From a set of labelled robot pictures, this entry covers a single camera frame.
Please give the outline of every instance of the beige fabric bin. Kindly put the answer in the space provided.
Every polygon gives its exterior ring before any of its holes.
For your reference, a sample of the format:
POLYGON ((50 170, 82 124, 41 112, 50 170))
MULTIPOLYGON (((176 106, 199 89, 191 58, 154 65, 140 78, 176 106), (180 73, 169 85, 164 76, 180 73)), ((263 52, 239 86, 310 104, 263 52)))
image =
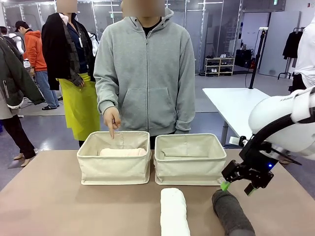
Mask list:
POLYGON ((83 185, 125 185, 144 184, 150 178, 150 135, 147 132, 115 132, 111 139, 109 132, 95 132, 89 135, 77 153, 82 171, 83 185), (102 157, 104 148, 143 148, 144 156, 102 157))
POLYGON ((220 185, 226 153, 213 134, 161 135, 154 165, 160 185, 220 185))

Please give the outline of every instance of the black pole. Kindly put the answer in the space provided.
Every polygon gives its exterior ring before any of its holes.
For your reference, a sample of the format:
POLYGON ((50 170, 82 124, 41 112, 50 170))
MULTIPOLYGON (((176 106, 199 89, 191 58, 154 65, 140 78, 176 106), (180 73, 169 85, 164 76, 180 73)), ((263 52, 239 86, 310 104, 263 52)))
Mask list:
POLYGON ((265 34, 266 34, 266 31, 263 30, 261 33, 261 36, 260 36, 260 43, 259 43, 258 52, 257 52, 257 56, 256 56, 254 71, 252 72, 252 80, 251 80, 251 85, 250 85, 249 89, 253 89, 253 86, 254 86, 254 80, 255 80, 256 71, 258 68, 258 62, 259 62, 259 58, 260 58, 260 51, 262 48, 262 44, 264 42, 265 34))

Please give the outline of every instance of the dark gray towel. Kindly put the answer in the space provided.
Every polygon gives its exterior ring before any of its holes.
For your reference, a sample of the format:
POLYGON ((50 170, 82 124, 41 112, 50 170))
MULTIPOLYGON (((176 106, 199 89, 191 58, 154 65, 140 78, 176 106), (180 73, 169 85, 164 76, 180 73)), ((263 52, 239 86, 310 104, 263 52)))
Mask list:
POLYGON ((227 236, 255 236, 252 224, 245 216, 240 203, 228 191, 218 190, 212 196, 213 210, 227 236))

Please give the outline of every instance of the shoe rack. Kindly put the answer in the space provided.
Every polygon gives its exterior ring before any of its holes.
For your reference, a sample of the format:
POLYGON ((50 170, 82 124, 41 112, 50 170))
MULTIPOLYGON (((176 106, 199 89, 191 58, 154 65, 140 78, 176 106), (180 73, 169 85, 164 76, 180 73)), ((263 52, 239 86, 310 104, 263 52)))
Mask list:
POLYGON ((205 59, 205 76, 223 76, 233 75, 235 57, 226 58, 206 58, 205 59))

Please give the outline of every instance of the brown table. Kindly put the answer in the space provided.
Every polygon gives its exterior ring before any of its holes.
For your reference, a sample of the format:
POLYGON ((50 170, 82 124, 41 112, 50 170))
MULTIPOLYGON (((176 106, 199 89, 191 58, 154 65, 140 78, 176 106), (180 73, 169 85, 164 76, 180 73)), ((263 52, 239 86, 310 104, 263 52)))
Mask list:
MULTIPOLYGON (((239 150, 227 150, 236 159, 239 150)), ((315 203, 281 166, 266 189, 247 197, 231 185, 257 236, 315 235, 315 203)), ((76 151, 41 152, 0 192, 1 236, 160 236, 160 191, 144 185, 83 186, 76 151)), ((211 196, 218 187, 179 186, 192 236, 223 236, 211 196)))

